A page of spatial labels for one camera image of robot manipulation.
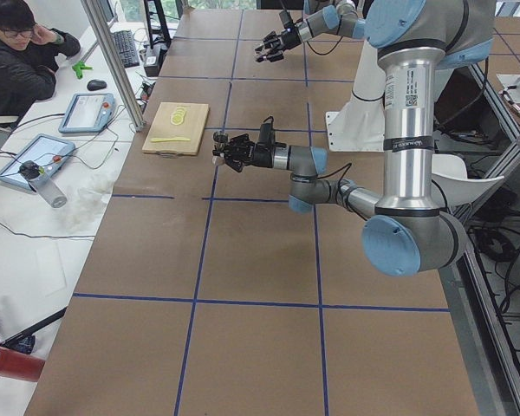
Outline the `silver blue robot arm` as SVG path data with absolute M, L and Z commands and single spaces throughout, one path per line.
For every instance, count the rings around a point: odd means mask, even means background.
M 359 17 L 354 1 L 306 1 L 302 17 L 294 21 L 281 2 L 279 18 L 283 31 L 271 31 L 255 47 L 256 62 L 277 62 L 283 52 L 321 35 L 351 39 L 365 37 L 366 20 Z
M 432 197 L 434 78 L 439 69 L 489 55 L 494 17 L 492 1 L 372 1 L 363 12 L 347 1 L 307 1 L 301 20 L 282 11 L 283 31 L 257 46 L 258 62 L 279 61 L 323 33 L 366 39 L 376 49 L 386 76 L 382 194 L 346 178 L 326 179 L 327 152 L 278 142 L 271 118 L 257 141 L 215 133 L 214 159 L 236 172 L 246 166 L 289 171 L 294 211 L 334 203 L 362 217 L 364 254 L 383 274 L 412 276 L 456 262 L 467 244 L 465 229 Z

